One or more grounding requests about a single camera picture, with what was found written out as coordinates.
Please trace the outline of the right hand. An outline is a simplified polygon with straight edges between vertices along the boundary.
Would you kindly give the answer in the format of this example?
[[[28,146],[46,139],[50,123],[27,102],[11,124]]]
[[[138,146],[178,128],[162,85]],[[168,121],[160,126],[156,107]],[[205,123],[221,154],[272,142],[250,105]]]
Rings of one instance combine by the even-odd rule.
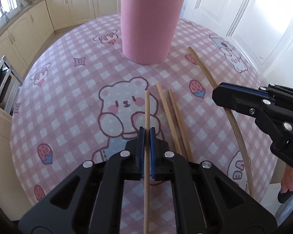
[[[293,191],[293,168],[289,165],[286,165],[284,175],[280,182],[281,192],[286,193],[288,191]]]

